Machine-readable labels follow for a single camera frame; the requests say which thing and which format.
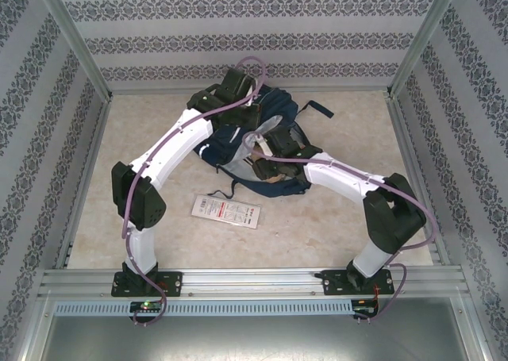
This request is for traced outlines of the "grey metal sheet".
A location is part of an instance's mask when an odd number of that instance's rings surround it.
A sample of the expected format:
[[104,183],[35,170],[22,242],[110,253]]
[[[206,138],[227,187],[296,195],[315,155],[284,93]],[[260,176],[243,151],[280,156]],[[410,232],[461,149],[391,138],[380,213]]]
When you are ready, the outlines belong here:
[[485,361],[470,316],[447,298],[348,316],[53,318],[41,361]]

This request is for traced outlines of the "aluminium frame post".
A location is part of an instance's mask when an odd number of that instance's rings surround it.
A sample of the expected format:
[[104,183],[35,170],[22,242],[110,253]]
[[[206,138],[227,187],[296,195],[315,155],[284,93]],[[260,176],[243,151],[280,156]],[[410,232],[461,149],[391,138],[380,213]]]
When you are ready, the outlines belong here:
[[387,96],[389,98],[394,98],[400,94],[401,89],[404,87],[406,80],[416,66],[416,62],[432,38],[439,25],[439,21],[451,2],[452,0],[433,0],[428,13],[425,15],[425,19],[409,46],[408,52],[405,54],[390,86],[387,88]]
[[60,27],[60,31],[64,35],[72,51],[75,53],[80,64],[83,66],[87,77],[92,82],[100,98],[103,101],[109,102],[112,97],[112,91],[108,87],[105,78],[94,61],[94,58],[91,55],[91,52],[76,24],[74,23],[64,1],[43,0],[43,2],[48,7],[49,12],[52,14],[57,25]]

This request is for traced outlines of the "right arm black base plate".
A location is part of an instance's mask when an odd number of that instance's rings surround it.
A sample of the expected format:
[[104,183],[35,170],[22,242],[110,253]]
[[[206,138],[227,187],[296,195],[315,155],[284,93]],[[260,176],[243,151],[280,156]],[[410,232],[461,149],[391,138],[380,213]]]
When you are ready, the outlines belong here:
[[391,272],[381,269],[370,278],[346,269],[323,270],[314,275],[322,281],[325,295],[392,295]]

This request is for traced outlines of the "aluminium mounting rail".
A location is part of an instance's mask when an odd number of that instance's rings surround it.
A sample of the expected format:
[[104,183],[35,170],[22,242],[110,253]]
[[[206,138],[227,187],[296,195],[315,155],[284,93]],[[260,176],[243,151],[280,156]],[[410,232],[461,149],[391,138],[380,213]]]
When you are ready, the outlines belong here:
[[[390,267],[394,287],[402,286],[402,298],[448,298],[470,293],[462,267]],[[187,299],[319,298],[324,283],[317,268],[183,269],[180,297]],[[38,298],[108,299],[114,270],[48,270],[43,273]]]

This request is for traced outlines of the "white packaged ruler set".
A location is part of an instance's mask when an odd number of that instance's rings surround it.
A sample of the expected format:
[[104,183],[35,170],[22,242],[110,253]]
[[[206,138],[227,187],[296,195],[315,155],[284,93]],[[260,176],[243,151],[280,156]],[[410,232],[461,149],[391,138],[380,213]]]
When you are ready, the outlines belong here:
[[261,207],[224,198],[198,195],[194,200],[191,215],[234,226],[256,229]]

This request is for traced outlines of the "navy blue backpack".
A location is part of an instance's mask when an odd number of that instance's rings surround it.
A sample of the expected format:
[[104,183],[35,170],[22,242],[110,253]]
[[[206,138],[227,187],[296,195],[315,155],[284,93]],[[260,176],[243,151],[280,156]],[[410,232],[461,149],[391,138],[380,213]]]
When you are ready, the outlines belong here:
[[242,142],[243,136],[253,131],[255,134],[248,138],[249,144],[253,146],[255,136],[264,135],[277,126],[295,128],[306,136],[296,122],[301,112],[298,104],[285,90],[268,86],[261,88],[260,96],[254,103],[261,108],[260,122],[254,129],[236,125],[220,127],[195,147],[194,152],[210,166],[218,171],[224,171],[231,177],[233,180],[231,187],[241,184],[268,198],[304,194],[310,188],[307,178],[306,181],[285,179],[275,183],[258,179],[252,169],[252,161],[249,159],[252,153]]

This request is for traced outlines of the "small control circuit board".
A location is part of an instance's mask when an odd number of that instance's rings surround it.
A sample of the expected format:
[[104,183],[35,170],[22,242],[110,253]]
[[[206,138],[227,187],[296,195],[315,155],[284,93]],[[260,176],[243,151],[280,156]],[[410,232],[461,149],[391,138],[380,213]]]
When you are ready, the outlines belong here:
[[163,308],[161,301],[132,301],[129,306],[130,313],[160,313]]
[[352,309],[366,316],[375,316],[379,310],[379,302],[377,299],[354,299]]

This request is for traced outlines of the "aluminium side rail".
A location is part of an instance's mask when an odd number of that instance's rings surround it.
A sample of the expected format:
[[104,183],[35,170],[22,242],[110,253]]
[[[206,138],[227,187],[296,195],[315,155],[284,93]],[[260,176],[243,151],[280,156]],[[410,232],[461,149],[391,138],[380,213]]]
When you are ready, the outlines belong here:
[[97,161],[112,101],[113,98],[110,98],[107,102],[103,102],[100,110],[94,117],[94,125],[88,136],[89,140],[85,147],[86,151],[84,152],[83,161],[79,162],[79,177],[76,179],[69,208],[65,211],[67,215],[65,216],[64,226],[57,243],[58,247],[51,258],[52,262],[49,266],[51,269],[63,269],[67,266],[69,253],[72,252],[72,245],[83,214],[87,192],[90,187],[94,165]]
[[[416,199],[431,213],[433,212],[432,203],[429,194],[425,187],[424,179],[418,165],[418,159],[414,150],[409,131],[403,119],[402,111],[400,110],[397,100],[390,97],[389,94],[385,95],[387,110],[390,115],[391,123],[393,125],[394,134],[396,136],[399,149],[401,151],[402,161],[406,169],[407,178],[414,191]],[[445,244],[442,240],[440,229],[435,230],[430,219],[424,228],[425,238],[428,240],[433,234],[433,242],[429,242],[427,247],[431,253],[433,263],[435,265],[449,266],[452,263],[449,260],[448,253],[445,249]]]

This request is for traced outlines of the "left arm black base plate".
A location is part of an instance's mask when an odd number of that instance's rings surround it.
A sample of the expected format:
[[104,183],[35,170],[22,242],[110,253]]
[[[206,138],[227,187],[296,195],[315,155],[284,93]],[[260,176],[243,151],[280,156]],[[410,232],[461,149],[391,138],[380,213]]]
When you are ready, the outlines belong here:
[[[167,297],[179,297],[183,284],[183,274],[177,271],[150,272],[148,278],[161,289]],[[161,297],[161,293],[140,275],[119,271],[114,274],[111,295],[115,298]]]

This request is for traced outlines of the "aluminium rear bar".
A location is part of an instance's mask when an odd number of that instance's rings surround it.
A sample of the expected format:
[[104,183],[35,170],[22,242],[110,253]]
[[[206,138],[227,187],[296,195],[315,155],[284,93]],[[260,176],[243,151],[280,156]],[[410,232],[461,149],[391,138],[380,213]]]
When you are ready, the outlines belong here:
[[[387,86],[279,86],[279,88],[290,93],[301,92],[364,92],[364,91],[382,91],[388,92]],[[194,94],[200,90],[206,89],[205,86],[180,87],[180,88],[148,88],[148,89],[124,89],[113,90],[112,95],[146,95],[146,94]]]

